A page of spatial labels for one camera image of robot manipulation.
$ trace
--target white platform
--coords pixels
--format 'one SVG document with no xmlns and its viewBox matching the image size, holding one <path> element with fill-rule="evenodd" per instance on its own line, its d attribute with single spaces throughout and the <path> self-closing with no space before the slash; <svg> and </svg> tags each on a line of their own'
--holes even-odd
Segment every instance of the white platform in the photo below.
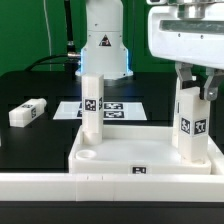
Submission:
<svg viewBox="0 0 224 224">
<path fill-rule="evenodd" d="M 120 132 L 114 132 L 116 128 L 120 129 Z M 104 138 L 120 142 L 119 136 L 120 133 L 123 133 L 122 141 L 125 145 L 126 142 L 130 142 L 128 139 L 133 137 L 131 136 L 133 129 L 137 130 L 135 131 L 135 140 L 142 142 L 141 146 L 143 146 L 141 148 L 135 145 L 135 148 L 132 145 L 131 152 L 138 151 L 138 156 L 136 155 L 138 159 L 140 158 L 139 153 L 146 153 L 148 146 L 145 144 L 148 144 L 148 141 L 145 139 L 149 138 L 148 134 L 151 133 L 149 146 L 152 148 L 149 149 L 150 152 L 146 156 L 154 154 L 155 158 L 149 160 L 145 155 L 142 155 L 143 160 L 138 160 L 138 163 L 136 163 L 137 160 L 134 162 L 134 165 L 145 166 L 145 161 L 153 161 L 149 162 L 153 169 L 148 174 L 130 174 L 128 173 L 130 169 L 124 169 L 122 174 L 119 166 L 115 169 L 117 173 L 115 171 L 109 173 L 105 169 L 105 165 L 101 173 L 93 173 L 89 170 L 89 168 L 92 168 L 89 166 L 91 160 L 79 161 L 87 162 L 88 172 L 74 173 L 74 163 L 77 162 L 75 150 L 78 149 L 77 147 L 80 147 L 79 150 L 83 149 L 80 145 L 82 143 L 80 129 L 69 156 L 70 174 L 0 174 L 0 201 L 224 202 L 224 156 L 210 138 L 208 141 L 208 158 L 211 161 L 211 174 L 171 174 L 172 169 L 169 169 L 169 173 L 166 169 L 163 169 L 163 172 L 157 169 L 158 167 L 155 164 L 159 163 L 159 158 L 166 162 L 166 167 L 176 162 L 174 167 L 176 169 L 180 168 L 182 172 L 185 171 L 184 166 L 186 166 L 187 172 L 192 169 L 194 172 L 201 172 L 202 170 L 207 172 L 208 167 L 206 166 L 209 165 L 209 162 L 207 160 L 204 164 L 180 163 L 178 155 L 174 153 L 174 148 L 168 143 L 172 134 L 172 128 L 169 127 L 105 126 Z M 167 153 L 160 154 L 162 148 L 171 153 L 169 155 Z M 131 159 L 134 155 L 125 157 L 128 148 L 122 149 L 123 153 L 119 161 L 116 161 L 118 157 L 114 157 L 115 152 L 118 151 L 116 145 L 113 146 L 114 153 L 108 153 L 107 157 L 107 153 L 101 153 L 101 150 L 103 148 L 98 149 L 98 154 L 94 157 L 97 166 L 101 162 L 105 164 L 105 161 L 113 166 L 116 165 L 115 163 L 127 164 L 129 160 L 129 167 L 133 165 Z"/>
<path fill-rule="evenodd" d="M 69 156 L 70 173 L 210 174 L 211 163 L 189 163 L 172 146 L 172 128 L 104 126 L 103 142 L 90 146 L 83 142 L 82 127 Z"/>
</svg>

